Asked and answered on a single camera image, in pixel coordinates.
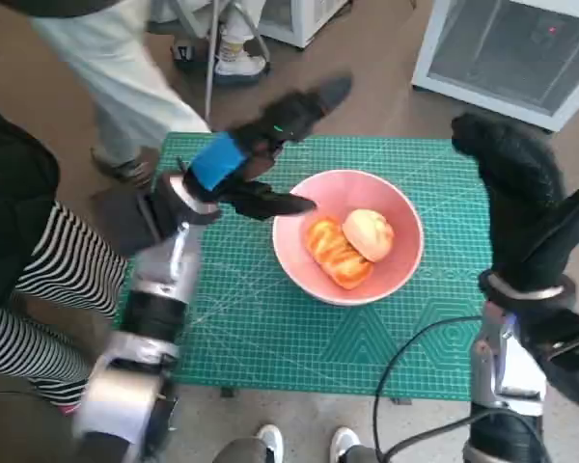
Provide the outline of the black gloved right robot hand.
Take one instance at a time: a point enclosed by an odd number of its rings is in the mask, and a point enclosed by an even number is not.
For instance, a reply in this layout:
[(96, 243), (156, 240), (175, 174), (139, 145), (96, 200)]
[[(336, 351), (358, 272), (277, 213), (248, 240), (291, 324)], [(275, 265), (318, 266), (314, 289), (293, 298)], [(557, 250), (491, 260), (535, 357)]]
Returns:
[(579, 244), (579, 188), (566, 193), (553, 151), (524, 129), (471, 113), (451, 128), (488, 195), (492, 274), (522, 293), (561, 286)]

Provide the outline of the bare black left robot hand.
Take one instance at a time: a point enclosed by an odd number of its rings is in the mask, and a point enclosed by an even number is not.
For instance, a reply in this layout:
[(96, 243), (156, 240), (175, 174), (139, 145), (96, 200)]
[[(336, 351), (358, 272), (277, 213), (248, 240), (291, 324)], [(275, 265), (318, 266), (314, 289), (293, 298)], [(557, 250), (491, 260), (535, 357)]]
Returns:
[(253, 120), (217, 134), (189, 163), (185, 186), (203, 203), (230, 204), (236, 213), (261, 221), (316, 209), (315, 202), (278, 193), (258, 177), (272, 169), (285, 144), (308, 138), (345, 101), (352, 84), (351, 73), (337, 73), (269, 102)]

